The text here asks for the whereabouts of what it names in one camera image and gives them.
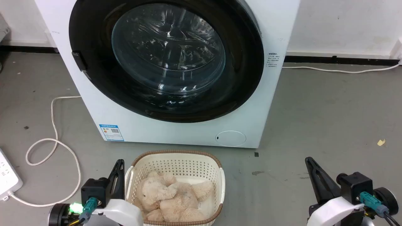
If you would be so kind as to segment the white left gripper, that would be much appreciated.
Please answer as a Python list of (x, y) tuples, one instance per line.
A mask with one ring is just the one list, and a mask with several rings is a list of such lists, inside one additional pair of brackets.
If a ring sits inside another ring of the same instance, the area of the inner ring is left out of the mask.
[(95, 209), (90, 218), (91, 226), (143, 226), (142, 212), (125, 201), (125, 162), (116, 161), (106, 189), (109, 203), (105, 208)]

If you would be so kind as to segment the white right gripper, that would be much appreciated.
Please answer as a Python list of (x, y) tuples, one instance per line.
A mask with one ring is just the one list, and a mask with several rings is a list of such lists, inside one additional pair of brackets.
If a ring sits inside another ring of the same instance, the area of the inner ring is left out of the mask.
[(338, 184), (313, 158), (305, 158), (305, 163), (317, 203), (327, 202), (312, 213), (308, 220), (309, 226), (333, 226), (355, 209), (364, 206), (362, 203), (351, 204), (341, 197)]

